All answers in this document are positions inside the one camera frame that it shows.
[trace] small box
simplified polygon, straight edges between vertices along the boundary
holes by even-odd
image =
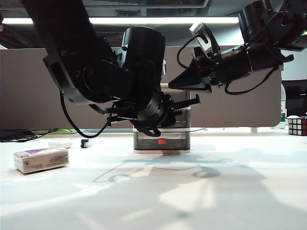
[[[22,173],[53,169],[69,163],[67,149],[33,149],[14,153],[15,167]]]

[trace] fluorescent light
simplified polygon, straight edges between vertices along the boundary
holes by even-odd
[[[167,17],[167,18],[90,18],[92,24],[106,25],[132,25],[132,24],[193,24],[217,23],[235,24],[239,22],[236,17]],[[5,18],[4,24],[33,24],[31,18]]]
[[[33,24],[31,18],[4,18],[3,24]]]

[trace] white table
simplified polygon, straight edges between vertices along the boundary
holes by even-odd
[[[1,143],[2,230],[306,230],[307,137],[286,131],[193,134],[191,153],[133,153],[132,135],[103,135],[67,167],[23,175]]]

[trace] cable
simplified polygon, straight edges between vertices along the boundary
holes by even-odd
[[[0,139],[0,142],[27,142],[27,141],[30,141],[30,140],[36,140],[38,138],[41,138],[47,134],[50,134],[50,133],[53,133],[53,132],[56,132],[58,131],[58,128],[54,128],[54,129],[48,129],[47,132],[45,133],[32,133],[32,134],[29,134],[29,135],[18,135],[16,134],[15,136],[11,136],[9,138],[5,138],[5,139]]]
[[[213,66],[216,66],[216,65],[212,65],[212,66],[206,66],[205,68],[195,68],[195,67],[188,67],[188,66],[185,66],[184,64],[181,63],[179,57],[180,57],[180,53],[181,51],[187,47],[187,45],[193,41],[195,38],[198,38],[198,37],[201,37],[202,39],[206,39],[206,37],[204,35],[201,35],[201,34],[198,34],[198,35],[195,35],[194,37],[192,37],[191,39],[189,39],[181,48],[180,50],[178,51],[177,53],[177,63],[184,69],[208,69],[208,68],[211,68]]]
[[[191,130],[190,132],[192,133],[192,132],[197,132],[197,131],[201,131],[201,130],[207,130],[207,128],[199,128],[199,129],[196,129],[196,130]]]
[[[89,106],[94,109],[96,112],[100,113],[100,114],[106,114],[106,111],[102,108],[100,108],[98,105],[96,104],[89,104]]]
[[[251,44],[253,44],[253,43],[255,42],[255,40],[259,37],[259,35],[262,34],[262,32],[263,32],[263,29],[260,30],[260,31],[256,34],[256,36],[254,36],[254,38],[250,41],[250,43],[248,43],[246,46],[244,46],[244,49],[247,50],[247,48],[248,48]]]
[[[228,91],[228,87],[230,85],[230,81],[227,82],[227,84],[225,85],[225,92],[229,95],[242,95],[242,94],[245,94],[245,93],[248,93],[252,90],[254,90],[255,88],[261,86],[264,82],[267,81],[267,79],[269,79],[269,77],[272,75],[272,73],[276,70],[278,70],[279,68],[279,65],[278,66],[275,66],[274,68],[271,69],[271,71],[265,76],[265,78],[262,80],[262,82],[260,82],[258,85],[256,85],[255,87],[251,88],[250,90],[245,90],[245,91],[240,91],[240,92],[230,92]]]
[[[64,96],[62,94],[62,92],[60,91],[59,93],[59,96],[60,96],[60,100],[61,100],[61,106],[62,106],[62,109],[63,109],[63,112],[64,112],[64,115],[66,116],[66,119],[68,120],[68,122],[71,124],[71,126],[76,130],[77,133],[79,133],[82,137],[84,138],[95,138],[97,136],[99,136],[99,134],[102,133],[102,131],[107,127],[108,125],[108,121],[105,123],[105,125],[101,128],[101,130],[96,133],[95,135],[92,135],[92,136],[89,136],[89,135],[86,135],[84,134],[83,132],[81,132],[81,130],[74,124],[74,122],[72,121],[72,119],[69,117],[68,115],[68,112],[67,112],[67,109],[66,109],[66,106],[65,106],[65,101],[64,101]]]

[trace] cubicle divider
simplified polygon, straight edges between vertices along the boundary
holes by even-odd
[[[162,83],[168,83],[183,69],[176,62],[180,47],[165,50],[166,75]],[[181,53],[186,65],[191,61],[193,47]],[[6,49],[0,52],[0,128],[46,129],[71,128],[59,101],[59,89],[54,84],[44,63],[45,49]],[[252,88],[262,81],[268,71],[262,71],[235,81],[230,90]],[[276,71],[260,87],[244,95],[228,95],[224,89],[213,87],[212,94],[198,93],[201,104],[191,110],[192,127],[271,127],[280,121],[281,73]],[[80,128],[100,128],[106,116],[86,105],[76,105],[67,100],[67,109]],[[113,128],[131,128],[130,122],[114,124]]]

